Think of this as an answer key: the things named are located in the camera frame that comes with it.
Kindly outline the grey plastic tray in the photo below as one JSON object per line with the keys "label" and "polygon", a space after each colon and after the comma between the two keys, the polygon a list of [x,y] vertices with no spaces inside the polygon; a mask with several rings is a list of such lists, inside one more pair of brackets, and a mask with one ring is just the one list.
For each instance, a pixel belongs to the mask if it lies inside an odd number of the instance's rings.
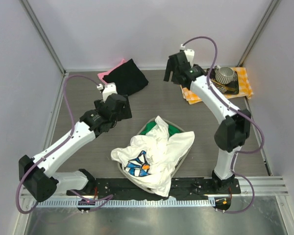
{"label": "grey plastic tray", "polygon": [[[179,130],[180,133],[184,133],[185,130],[183,128],[181,128],[180,126],[174,124],[173,122],[170,122],[166,119],[163,119],[164,122],[166,122],[168,124],[168,126],[174,127],[176,129]],[[153,121],[155,121],[155,118],[153,117],[152,119],[150,119],[142,128],[141,130],[138,132],[138,135],[141,134],[147,127],[148,124],[152,123]],[[175,169],[174,171],[171,173],[171,179],[175,176],[175,174],[177,173],[177,171],[179,170],[179,168],[181,167],[181,165],[183,164],[184,160],[186,159],[187,155],[189,154],[191,150],[191,147],[182,155],[182,157],[179,159],[179,161],[177,162],[177,164],[175,165]],[[141,184],[137,183],[134,181],[134,179],[132,177],[129,176],[129,174],[127,174],[126,170],[124,167],[122,167],[121,163],[117,163],[118,165],[118,169],[119,171],[130,181],[132,182],[135,186],[137,186],[138,188],[142,189],[143,191],[150,193],[150,194],[155,194],[151,188],[148,187],[144,187]]]}

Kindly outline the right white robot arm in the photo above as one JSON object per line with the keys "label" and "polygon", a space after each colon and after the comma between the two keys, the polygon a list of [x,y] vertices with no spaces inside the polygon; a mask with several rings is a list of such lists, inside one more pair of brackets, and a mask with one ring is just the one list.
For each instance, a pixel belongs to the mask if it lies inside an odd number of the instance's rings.
{"label": "right white robot arm", "polygon": [[169,56],[164,81],[172,81],[195,93],[209,108],[218,121],[219,127],[214,140],[219,148],[217,164],[212,171],[212,188],[216,192],[227,192],[234,184],[234,166],[238,152],[249,138],[251,113],[233,105],[215,87],[210,77],[200,66],[191,66],[191,53],[180,51]]}

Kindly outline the white flower print t-shirt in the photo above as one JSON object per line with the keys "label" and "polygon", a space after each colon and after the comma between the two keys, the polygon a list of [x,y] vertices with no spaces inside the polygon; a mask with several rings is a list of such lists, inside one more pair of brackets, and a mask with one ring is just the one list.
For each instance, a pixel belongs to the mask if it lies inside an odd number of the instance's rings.
{"label": "white flower print t-shirt", "polygon": [[115,148],[111,159],[122,164],[135,182],[163,197],[168,197],[171,173],[182,155],[192,147],[193,131],[169,137],[168,124],[157,116],[156,126],[146,135],[135,135],[129,146]]}

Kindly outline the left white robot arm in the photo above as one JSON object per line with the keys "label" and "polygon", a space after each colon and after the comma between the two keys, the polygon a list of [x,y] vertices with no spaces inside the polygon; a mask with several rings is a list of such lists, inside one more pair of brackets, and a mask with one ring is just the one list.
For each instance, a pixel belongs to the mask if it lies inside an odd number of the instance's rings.
{"label": "left white robot arm", "polygon": [[94,189],[95,180],[88,171],[58,173],[58,168],[117,122],[132,117],[127,95],[111,94],[94,104],[94,109],[86,111],[67,134],[45,151],[32,158],[24,155],[19,159],[19,179],[37,202],[59,191],[75,189],[90,193]]}

